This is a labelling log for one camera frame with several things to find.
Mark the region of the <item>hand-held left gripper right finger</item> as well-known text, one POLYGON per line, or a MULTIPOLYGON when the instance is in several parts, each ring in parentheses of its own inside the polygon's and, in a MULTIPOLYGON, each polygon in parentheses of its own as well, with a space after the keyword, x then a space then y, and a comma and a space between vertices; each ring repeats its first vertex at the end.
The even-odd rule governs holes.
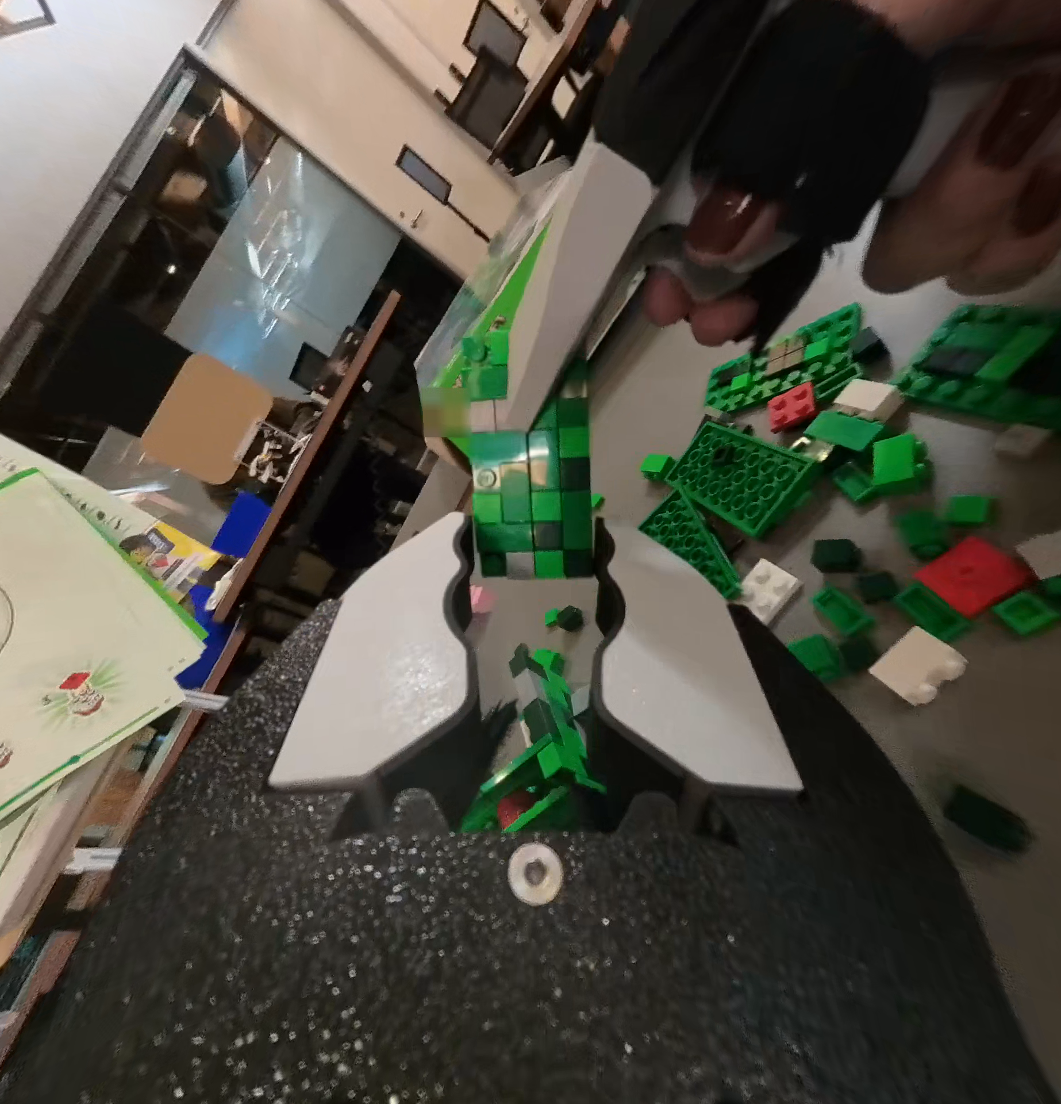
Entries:
POLYGON ((717 795, 798 797, 802 777, 726 599, 634 526, 595 526, 593 758, 624 806, 667 781, 678 822, 717 795))

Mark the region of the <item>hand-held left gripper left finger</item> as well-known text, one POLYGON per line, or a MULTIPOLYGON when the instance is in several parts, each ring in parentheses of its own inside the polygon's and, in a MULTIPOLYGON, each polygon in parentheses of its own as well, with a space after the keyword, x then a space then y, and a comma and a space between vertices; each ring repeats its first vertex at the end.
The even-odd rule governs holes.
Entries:
POLYGON ((473 623, 473 522, 450 512, 346 591, 276 755, 278 793, 343 794, 347 829, 382 829, 421 789, 456 827, 482 781, 473 623))

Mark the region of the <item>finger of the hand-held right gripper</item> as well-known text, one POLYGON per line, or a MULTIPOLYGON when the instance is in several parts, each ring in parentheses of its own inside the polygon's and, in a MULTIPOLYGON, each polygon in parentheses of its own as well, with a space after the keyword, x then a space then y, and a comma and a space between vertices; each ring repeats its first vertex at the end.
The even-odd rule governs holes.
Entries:
POLYGON ((648 176, 590 138, 563 180, 514 312, 500 429, 532 427, 651 206, 648 176))

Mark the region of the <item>green mosaic brick cube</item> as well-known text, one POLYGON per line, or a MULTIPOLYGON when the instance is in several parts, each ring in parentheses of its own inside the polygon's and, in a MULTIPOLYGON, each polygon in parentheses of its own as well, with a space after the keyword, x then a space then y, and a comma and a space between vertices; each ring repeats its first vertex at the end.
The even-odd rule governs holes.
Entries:
POLYGON ((530 429, 474 429, 473 537, 484 578, 593 576, 588 362, 576 358, 530 429))

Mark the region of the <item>wooden office desk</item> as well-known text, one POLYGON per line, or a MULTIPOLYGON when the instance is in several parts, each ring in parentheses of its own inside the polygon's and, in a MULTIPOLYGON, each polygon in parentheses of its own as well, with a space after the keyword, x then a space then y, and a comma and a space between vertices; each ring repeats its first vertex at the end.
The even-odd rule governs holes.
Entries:
MULTIPOLYGON (((229 637, 199 684, 204 696, 235 683, 251 643, 283 629, 286 618, 299 622, 330 587, 299 582, 297 563, 396 374, 386 351, 388 327, 400 300, 399 291, 389 291, 363 338, 347 348, 347 358, 332 361, 339 385, 323 403, 310 439, 213 614, 213 624, 227 628, 229 637)), ((115 750, 99 765, 87 766, 83 781, 72 781, 65 795, 56 793, 54 805, 26 828, 1 882, 10 896, 0 901, 0 984, 24 944, 35 942, 36 954, 18 977, 13 1001, 0 1019, 0 1074, 28 1019, 65 972, 82 924, 109 889, 123 848, 208 719, 205 709, 180 708, 136 785, 123 769, 124 751, 115 750)))

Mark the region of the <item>grey desk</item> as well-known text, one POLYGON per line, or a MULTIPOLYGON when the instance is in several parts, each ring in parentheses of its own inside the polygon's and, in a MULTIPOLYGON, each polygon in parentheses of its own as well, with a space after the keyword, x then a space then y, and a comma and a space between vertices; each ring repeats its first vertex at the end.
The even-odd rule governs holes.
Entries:
MULTIPOLYGON (((708 374, 744 351, 696 344, 683 323, 664 332, 622 318, 601 346, 593 378, 593 488, 608 520, 637 523, 664 490, 641 479, 648 453, 681 452, 702 421, 708 374)), ((914 560, 889 512, 944 505, 951 496, 996 498, 987 540, 1006 551, 1061 529, 1061 436, 1029 458, 995 449, 1000 431, 983 420, 905 405, 896 424, 929 446, 936 474, 924 498, 859 509, 828 480, 786 526, 739 550, 741 564, 770 559, 802 580, 802 593, 774 620, 784 643, 827 630, 810 606, 821 575, 810 565, 815 539, 847 535, 873 567, 908 578, 914 560)), ((993 945, 1015 1013, 1061 1098, 1061 623, 1031 639, 993 614, 956 648, 968 662, 937 701, 913 708, 868 675, 832 684, 834 696, 895 764, 959 868, 993 945), (994 851, 947 821, 956 785, 1019 815, 1033 834, 1023 853, 994 851)))

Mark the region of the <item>person's right hand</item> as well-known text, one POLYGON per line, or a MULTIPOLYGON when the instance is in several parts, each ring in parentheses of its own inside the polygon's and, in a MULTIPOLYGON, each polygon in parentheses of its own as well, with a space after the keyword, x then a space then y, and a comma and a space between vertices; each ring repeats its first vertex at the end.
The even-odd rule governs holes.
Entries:
MULTIPOLYGON (((949 51, 1006 55, 1014 68, 987 91, 908 194, 882 203, 863 280, 899 294, 943 279, 958 293, 1007 291, 1061 252, 1061 2, 855 2, 929 62, 949 51)), ((685 231, 696 265, 756 261, 771 247, 775 209, 723 185, 698 187, 685 231)), ((756 305, 743 295, 702 301, 670 270, 644 284, 652 323, 686 320, 705 347, 744 340, 756 305)))

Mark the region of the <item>green toy box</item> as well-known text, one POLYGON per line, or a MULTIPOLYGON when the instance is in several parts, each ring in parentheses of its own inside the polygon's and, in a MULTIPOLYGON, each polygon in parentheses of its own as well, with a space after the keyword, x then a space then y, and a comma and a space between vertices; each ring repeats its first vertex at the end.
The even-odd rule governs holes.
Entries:
POLYGON ((496 318, 503 318, 506 323, 514 321, 558 190, 570 168, 571 161, 559 157, 514 177, 512 213, 414 360, 425 407, 429 405, 429 390, 459 386, 464 338, 484 337, 494 328, 496 318))

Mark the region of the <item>white studded brick plate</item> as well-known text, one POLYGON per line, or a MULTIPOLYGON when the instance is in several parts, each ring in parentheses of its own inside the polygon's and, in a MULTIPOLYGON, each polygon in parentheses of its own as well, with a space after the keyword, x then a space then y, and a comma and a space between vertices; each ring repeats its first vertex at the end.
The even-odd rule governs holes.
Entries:
POLYGON ((770 626, 802 591, 802 580, 770 559, 758 559, 744 578, 738 603, 770 626))

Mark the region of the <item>green wedge brick plate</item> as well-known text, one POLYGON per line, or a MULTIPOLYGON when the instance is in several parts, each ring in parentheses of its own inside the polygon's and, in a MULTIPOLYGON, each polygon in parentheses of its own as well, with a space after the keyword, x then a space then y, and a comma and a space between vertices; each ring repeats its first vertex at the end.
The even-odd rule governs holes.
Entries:
POLYGON ((738 599, 741 576, 702 509, 673 489, 639 526, 639 531, 700 573, 724 599, 738 599))

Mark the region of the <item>white booklet stand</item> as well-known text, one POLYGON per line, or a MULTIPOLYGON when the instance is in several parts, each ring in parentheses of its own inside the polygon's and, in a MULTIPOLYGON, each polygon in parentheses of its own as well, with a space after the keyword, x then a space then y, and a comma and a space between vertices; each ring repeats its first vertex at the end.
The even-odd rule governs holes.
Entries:
POLYGON ((227 697, 185 691, 159 752, 136 776, 115 821, 100 821, 100 807, 119 790, 116 782, 131 741, 73 772, 28 810, 0 867, 0 970, 25 940, 62 875, 109 868, 106 852, 124 847, 198 725, 226 703, 227 697))

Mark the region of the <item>blue storage bin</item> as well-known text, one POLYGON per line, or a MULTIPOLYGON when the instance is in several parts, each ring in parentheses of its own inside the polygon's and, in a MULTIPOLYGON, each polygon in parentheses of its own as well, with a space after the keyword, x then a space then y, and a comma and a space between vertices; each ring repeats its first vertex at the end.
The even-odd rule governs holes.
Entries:
POLYGON ((240 491, 209 546, 225 558, 247 558, 270 511, 258 493, 240 491))
POLYGON ((208 607, 208 601, 213 598, 213 587, 197 584, 190 590, 189 598, 197 625, 205 630, 204 651, 202 659, 215 661, 229 641, 232 628, 229 624, 217 624, 214 620, 216 611, 208 607))

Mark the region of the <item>tablet on pole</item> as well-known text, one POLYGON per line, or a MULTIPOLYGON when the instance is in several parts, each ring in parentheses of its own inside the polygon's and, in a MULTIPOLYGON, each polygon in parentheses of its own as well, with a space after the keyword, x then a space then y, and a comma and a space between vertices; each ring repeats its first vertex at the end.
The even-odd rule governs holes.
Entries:
POLYGON ((397 156, 397 169, 407 176, 416 185, 420 185, 429 197, 435 199, 441 205, 448 205, 450 201, 452 184, 435 167, 422 157, 410 145, 404 145, 397 156))

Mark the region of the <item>black office chair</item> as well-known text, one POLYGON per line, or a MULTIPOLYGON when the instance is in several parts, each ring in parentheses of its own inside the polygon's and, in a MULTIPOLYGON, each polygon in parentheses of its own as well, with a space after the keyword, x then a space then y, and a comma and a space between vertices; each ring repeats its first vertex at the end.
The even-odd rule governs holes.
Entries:
POLYGON ((480 1, 464 39, 473 53, 468 75, 460 77, 455 99, 445 115, 487 149, 492 149, 523 102, 528 78, 518 66, 527 43, 517 26, 494 2, 480 1))

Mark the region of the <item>green rectangular brick plate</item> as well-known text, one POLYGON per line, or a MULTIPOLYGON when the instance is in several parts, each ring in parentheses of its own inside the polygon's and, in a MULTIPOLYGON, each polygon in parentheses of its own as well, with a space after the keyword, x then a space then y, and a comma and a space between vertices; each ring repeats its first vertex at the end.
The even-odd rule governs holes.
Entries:
POLYGON ((823 464, 741 429, 705 421, 666 478, 708 513, 763 540, 811 497, 823 464))

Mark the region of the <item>green plate with grey tiles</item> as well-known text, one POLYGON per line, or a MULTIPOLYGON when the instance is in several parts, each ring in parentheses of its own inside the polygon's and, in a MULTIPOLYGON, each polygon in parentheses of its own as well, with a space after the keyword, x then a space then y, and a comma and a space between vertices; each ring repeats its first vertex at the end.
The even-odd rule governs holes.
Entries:
POLYGON ((760 352, 726 361, 708 379, 704 407, 735 415, 765 407, 805 383, 811 384, 816 399, 832 400, 847 383, 864 374, 852 354, 862 326, 862 306, 849 304, 760 352))

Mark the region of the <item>white brick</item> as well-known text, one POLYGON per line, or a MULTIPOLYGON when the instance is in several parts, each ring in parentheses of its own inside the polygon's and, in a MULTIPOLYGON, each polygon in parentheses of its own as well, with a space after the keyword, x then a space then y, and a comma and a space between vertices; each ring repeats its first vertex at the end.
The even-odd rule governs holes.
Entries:
POLYGON ((853 379, 832 400, 832 408, 860 420, 885 424, 896 416, 904 402, 904 395, 894 385, 872 379, 853 379))
POLYGON ((926 705, 942 684, 958 680, 967 660, 947 643, 921 627, 903 634, 869 669, 868 673, 912 707, 926 705))

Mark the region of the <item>yellow toy box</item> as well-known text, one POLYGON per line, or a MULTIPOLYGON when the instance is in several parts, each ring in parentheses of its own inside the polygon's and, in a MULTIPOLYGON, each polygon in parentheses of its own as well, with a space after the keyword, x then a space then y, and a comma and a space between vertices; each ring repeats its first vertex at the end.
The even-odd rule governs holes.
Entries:
POLYGON ((220 552, 162 522, 119 541, 119 549, 176 599, 184 599, 220 561, 220 552))

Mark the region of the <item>red brick plate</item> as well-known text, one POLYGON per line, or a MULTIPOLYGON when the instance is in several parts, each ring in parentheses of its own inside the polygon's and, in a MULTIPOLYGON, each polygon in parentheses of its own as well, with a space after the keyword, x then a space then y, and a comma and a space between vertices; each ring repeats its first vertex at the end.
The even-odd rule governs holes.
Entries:
POLYGON ((913 578, 966 619, 1035 583, 1033 572, 1021 559, 976 535, 963 538, 920 567, 913 578))

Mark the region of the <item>loose small green bricks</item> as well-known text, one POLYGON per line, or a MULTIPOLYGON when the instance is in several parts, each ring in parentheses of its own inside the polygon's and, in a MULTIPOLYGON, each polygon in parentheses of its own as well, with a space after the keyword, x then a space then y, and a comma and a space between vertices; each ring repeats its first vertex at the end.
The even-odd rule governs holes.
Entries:
MULTIPOLYGON (((455 445, 465 454, 474 429, 500 429, 499 406, 509 386, 509 338, 510 327, 503 318, 497 317, 487 335, 471 335, 461 341, 460 388, 452 391, 450 397, 461 401, 458 411, 467 422, 466 429, 453 432, 455 445)), ((883 347, 877 336, 862 328, 852 343, 852 354, 859 367, 867 365, 878 351, 882 352, 883 347)), ((816 400, 818 414, 810 424, 797 428, 799 437, 795 443, 768 442, 821 461, 823 475, 827 474, 853 505, 873 505, 883 498, 909 497, 929 489, 933 463, 924 440, 917 435, 899 433, 890 424, 891 420, 885 424, 860 420, 834 411, 832 400, 816 400)), ((641 461, 641 476, 666 486, 671 493, 673 489, 667 486, 666 478, 676 459, 670 455, 648 455, 641 461)), ((598 508, 600 499, 593 493, 594 539, 598 508)), ((963 538, 979 537, 977 530, 993 519, 993 499, 968 493, 952 498, 942 514, 917 508, 895 516, 893 521, 908 554, 917 560, 920 569, 963 538)), ((1002 551, 1019 558, 1016 551, 1002 551)), ((975 620, 987 614, 993 614, 1021 639, 1031 639, 1061 623, 1061 577, 1035 578, 1030 587, 979 617, 966 619, 917 583, 913 575, 910 582, 901 584, 883 571, 866 571, 864 552, 851 538, 816 541, 811 564, 825 576, 855 575, 857 588, 853 594, 834 583, 825 584, 813 596, 811 605, 816 616, 835 636, 816 634, 787 647, 792 661, 815 683, 868 672, 887 649, 915 626, 956 649, 955 643, 970 631, 975 620)), ((738 599, 726 599, 726 603, 731 615, 741 612, 761 624, 738 599)), ((513 707, 529 745, 510 765, 482 781, 461 819, 461 831, 518 834, 567 830, 583 822, 620 821, 622 814, 628 811, 632 804, 624 806, 622 797, 611 787, 612 777, 600 769, 600 760, 593 758, 593 737, 600 728, 593 715, 593 689, 591 703, 579 705, 565 682, 562 656, 549 649, 530 652, 521 645, 514 651, 510 672, 520 690, 513 707), (533 792, 537 804, 510 829, 502 831, 496 821, 497 802, 517 789, 533 792)), ((800 696, 793 684, 775 684, 773 700, 791 709, 787 716, 792 726, 779 730, 784 737, 792 737, 787 746, 797 768, 795 747, 799 737, 815 739, 809 751, 837 752, 840 734, 835 724, 823 718, 823 709, 811 705, 811 697, 800 696)), ((666 793, 667 786, 667 781, 660 781, 646 792, 673 797, 666 793)))

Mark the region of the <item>open instruction booklet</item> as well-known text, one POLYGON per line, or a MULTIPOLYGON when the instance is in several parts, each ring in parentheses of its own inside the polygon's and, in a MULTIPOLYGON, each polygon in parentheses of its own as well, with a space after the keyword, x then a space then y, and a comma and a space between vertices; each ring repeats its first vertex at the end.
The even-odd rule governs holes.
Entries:
POLYGON ((0 828, 182 701, 206 634, 134 558, 155 528, 0 435, 0 828))

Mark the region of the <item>dark green brick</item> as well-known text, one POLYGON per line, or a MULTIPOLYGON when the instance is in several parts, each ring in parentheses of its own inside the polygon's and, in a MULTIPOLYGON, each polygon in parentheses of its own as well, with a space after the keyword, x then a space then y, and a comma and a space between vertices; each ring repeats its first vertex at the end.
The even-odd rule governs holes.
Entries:
POLYGON ((956 785, 942 807, 943 817, 994 851, 1018 854, 1033 842, 1031 828, 1007 807, 982 793, 956 785))

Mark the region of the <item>green studded brick plate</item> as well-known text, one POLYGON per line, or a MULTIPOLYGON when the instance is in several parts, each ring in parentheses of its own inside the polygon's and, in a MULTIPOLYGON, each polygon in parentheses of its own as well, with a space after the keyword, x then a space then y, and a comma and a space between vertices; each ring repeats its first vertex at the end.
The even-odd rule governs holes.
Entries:
POLYGON ((1061 434, 1061 310, 961 307, 895 384, 925 407, 1061 434))

